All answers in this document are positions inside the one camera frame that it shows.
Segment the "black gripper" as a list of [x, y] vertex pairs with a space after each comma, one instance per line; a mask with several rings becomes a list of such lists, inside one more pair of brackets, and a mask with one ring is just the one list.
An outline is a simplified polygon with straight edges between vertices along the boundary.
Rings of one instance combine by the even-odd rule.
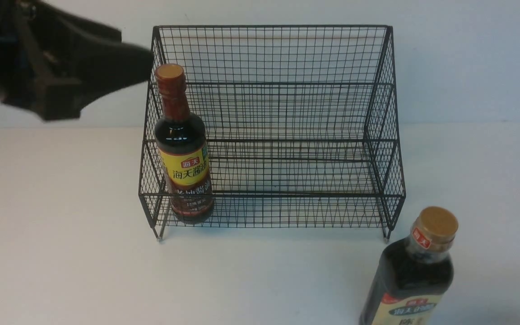
[[78, 119], [105, 95], [150, 78], [150, 49], [43, 0], [0, 0], [0, 103], [41, 120]]

